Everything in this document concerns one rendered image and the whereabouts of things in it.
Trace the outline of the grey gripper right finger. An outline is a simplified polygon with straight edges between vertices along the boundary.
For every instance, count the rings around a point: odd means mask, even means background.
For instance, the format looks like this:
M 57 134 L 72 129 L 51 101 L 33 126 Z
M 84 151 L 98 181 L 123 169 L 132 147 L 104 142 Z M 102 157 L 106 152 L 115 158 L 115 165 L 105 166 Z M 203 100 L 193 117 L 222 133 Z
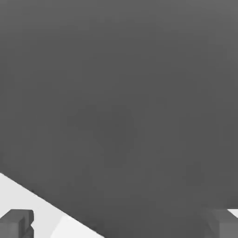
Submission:
M 211 229 L 216 238 L 238 238 L 238 209 L 212 211 Z

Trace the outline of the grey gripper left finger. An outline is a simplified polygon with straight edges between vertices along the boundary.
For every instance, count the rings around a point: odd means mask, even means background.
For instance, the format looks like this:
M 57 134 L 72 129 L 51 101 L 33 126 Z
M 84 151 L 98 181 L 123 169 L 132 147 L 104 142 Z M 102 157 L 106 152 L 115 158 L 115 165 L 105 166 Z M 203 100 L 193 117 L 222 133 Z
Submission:
M 0 218 L 0 238 L 34 238 L 33 210 L 11 209 Z

